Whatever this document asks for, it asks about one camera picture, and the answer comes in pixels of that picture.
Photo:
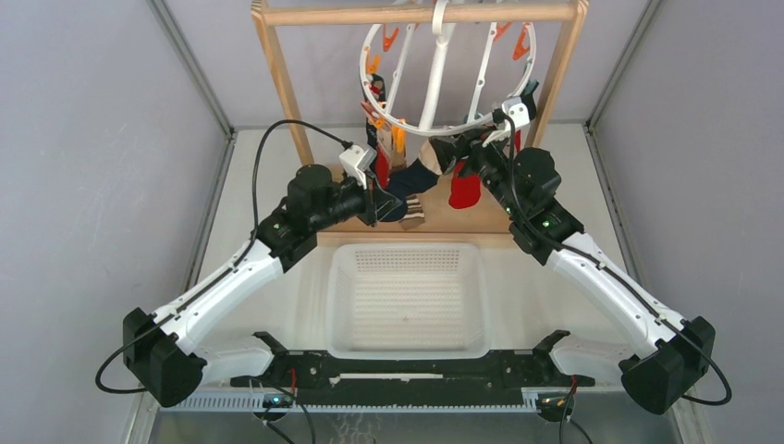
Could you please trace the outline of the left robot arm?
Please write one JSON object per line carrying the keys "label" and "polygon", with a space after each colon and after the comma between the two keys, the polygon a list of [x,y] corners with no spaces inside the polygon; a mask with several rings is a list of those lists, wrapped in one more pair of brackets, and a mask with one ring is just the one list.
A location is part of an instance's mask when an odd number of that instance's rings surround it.
{"label": "left robot arm", "polygon": [[288,359],[257,338],[209,349],[202,341],[241,302],[282,277],[317,245],[318,232],[353,217],[374,226],[402,201],[368,173],[336,182],[326,166],[301,167],[287,194],[250,239],[219,269],[150,314],[135,309],[123,320],[123,363],[163,407],[198,387],[239,376],[268,386],[288,376]]}

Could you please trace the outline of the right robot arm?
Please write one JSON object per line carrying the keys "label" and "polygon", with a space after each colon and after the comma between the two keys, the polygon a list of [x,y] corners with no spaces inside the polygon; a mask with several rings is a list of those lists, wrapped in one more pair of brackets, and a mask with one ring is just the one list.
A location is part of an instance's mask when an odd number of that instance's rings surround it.
{"label": "right robot arm", "polygon": [[425,164],[440,174],[458,161],[508,214],[512,239],[538,263],[571,282],[622,333],[627,346],[594,342],[583,346],[563,337],[534,359],[547,385],[569,374],[619,382],[649,413],[665,413],[714,367],[714,326],[692,320],[658,301],[615,265],[556,199],[561,177],[547,150],[523,148],[506,156],[495,142],[454,136],[431,137]]}

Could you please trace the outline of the navy sock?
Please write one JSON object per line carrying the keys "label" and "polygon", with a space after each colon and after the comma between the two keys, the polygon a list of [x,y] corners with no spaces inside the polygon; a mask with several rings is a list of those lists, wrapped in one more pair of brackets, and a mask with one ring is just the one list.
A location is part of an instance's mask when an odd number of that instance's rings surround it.
{"label": "navy sock", "polygon": [[[436,165],[435,155],[428,143],[423,144],[418,158],[405,169],[402,169],[389,178],[386,190],[401,200],[406,201],[410,195],[422,194],[433,188],[439,178],[450,173],[453,169],[440,169]],[[406,203],[385,218],[383,222],[399,221],[406,213]]]}

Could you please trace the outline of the white perforated plastic basket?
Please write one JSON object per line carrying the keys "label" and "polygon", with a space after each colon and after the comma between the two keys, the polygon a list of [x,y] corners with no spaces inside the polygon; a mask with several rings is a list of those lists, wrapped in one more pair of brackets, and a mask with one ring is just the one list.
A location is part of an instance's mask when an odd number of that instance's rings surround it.
{"label": "white perforated plastic basket", "polygon": [[491,349],[484,261],[469,243],[350,244],[332,256],[327,351],[338,359],[476,359]]}

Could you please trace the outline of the brown striped sock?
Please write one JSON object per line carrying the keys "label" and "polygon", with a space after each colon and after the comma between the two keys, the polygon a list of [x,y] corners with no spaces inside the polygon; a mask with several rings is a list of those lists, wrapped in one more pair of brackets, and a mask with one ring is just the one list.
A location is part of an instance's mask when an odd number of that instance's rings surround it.
{"label": "brown striped sock", "polygon": [[418,196],[408,196],[405,203],[406,213],[398,223],[404,231],[409,231],[421,226],[425,222],[425,213]]}

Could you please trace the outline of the white round clip hanger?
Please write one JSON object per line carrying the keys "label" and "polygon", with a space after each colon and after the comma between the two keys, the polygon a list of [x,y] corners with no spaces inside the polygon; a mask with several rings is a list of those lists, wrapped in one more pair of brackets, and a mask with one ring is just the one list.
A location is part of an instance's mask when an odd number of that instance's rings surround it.
{"label": "white round clip hanger", "polygon": [[[521,97],[534,80],[537,35],[530,21],[446,19],[449,1],[434,1],[435,17],[370,26],[359,53],[361,109],[377,130],[446,136],[489,125],[492,112]],[[386,82],[386,101],[370,90]]]}

